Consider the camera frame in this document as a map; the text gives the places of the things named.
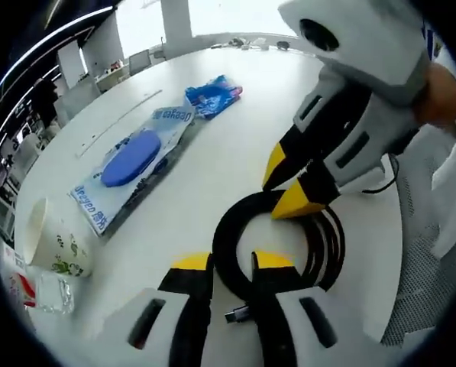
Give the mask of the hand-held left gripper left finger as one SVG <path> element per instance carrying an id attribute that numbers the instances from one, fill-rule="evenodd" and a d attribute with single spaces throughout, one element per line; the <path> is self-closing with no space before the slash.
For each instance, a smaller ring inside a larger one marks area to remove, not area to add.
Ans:
<path id="1" fill-rule="evenodd" d="M 156 288 L 146 288 L 107 319 L 113 366 L 200 366 L 213 293 L 211 252 L 176 260 Z"/>

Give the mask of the person's right hand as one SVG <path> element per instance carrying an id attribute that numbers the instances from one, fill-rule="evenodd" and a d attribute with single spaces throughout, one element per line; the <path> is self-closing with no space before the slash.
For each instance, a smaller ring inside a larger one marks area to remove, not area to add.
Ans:
<path id="1" fill-rule="evenodd" d="M 444 66 L 430 63 L 426 86 L 412 106 L 420 125 L 444 129 L 456 128 L 456 79 Z"/>

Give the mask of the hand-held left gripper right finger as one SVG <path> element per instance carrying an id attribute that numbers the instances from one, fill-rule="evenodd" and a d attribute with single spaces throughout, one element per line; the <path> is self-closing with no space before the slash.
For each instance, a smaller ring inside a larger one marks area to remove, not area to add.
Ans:
<path id="1" fill-rule="evenodd" d="M 369 364 L 369 340 L 351 310 L 320 287 L 304 287 L 288 258 L 254 251 L 252 281 L 265 366 Z"/>

